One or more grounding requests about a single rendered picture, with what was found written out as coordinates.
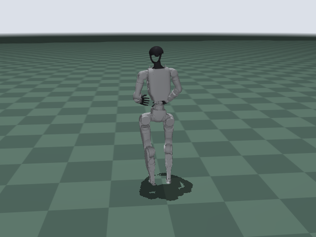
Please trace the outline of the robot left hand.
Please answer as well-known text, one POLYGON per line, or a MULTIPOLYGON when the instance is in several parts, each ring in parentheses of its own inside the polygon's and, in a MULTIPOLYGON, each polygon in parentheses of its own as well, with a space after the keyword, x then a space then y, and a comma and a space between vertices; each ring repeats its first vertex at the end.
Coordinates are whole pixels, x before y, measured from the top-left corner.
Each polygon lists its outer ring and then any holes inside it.
POLYGON ((143 96, 141 97, 141 98, 142 98, 142 102, 141 102, 140 104, 141 104, 141 105, 148 106, 148 105, 144 104, 144 103, 147 103, 147 104, 148 104, 148 102, 144 102, 144 101, 149 101, 149 100, 144 100, 144 99, 149 99, 149 98, 144 97, 144 96, 147 96, 147 95, 145 94, 145 95, 143 95, 143 96))

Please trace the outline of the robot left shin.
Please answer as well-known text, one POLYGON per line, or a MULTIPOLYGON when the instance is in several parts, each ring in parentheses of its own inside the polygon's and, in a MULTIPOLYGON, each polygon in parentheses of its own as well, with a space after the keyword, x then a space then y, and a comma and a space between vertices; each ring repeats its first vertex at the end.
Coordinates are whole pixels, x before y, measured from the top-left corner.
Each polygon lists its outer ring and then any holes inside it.
POLYGON ((149 157, 149 150, 147 148, 145 149, 145 163, 149 173, 150 183, 155 183, 155 158, 149 157))

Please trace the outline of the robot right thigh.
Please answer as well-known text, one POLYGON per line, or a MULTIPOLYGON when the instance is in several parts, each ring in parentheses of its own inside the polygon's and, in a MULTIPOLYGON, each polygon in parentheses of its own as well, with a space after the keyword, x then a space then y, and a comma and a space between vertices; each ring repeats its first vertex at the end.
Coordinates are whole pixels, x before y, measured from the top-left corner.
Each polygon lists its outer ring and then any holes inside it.
POLYGON ((166 113, 165 122, 163 122, 165 145, 164 152, 170 154, 170 145, 172 145, 172 135, 174 131, 174 117, 172 114, 166 113))

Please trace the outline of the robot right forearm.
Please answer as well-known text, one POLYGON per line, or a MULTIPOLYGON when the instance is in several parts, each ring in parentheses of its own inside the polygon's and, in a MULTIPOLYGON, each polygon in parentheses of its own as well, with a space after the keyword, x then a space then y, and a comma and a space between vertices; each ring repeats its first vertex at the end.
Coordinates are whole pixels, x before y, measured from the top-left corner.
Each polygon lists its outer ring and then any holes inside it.
POLYGON ((174 94, 172 91, 168 97, 168 100, 165 100, 165 102, 168 103, 168 102, 172 101, 177 96, 178 96, 178 94, 174 94))

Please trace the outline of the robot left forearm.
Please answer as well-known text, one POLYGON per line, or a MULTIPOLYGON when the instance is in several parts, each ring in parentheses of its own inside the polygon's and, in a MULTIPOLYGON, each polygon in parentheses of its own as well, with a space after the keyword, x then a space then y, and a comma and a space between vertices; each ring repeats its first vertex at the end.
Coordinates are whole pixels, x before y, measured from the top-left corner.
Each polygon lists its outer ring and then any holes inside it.
MULTIPOLYGON (((134 93, 133 93, 133 97, 134 97, 134 93)), ((142 98, 140 100, 137 99, 133 99, 136 103, 141 103, 142 102, 142 98)))

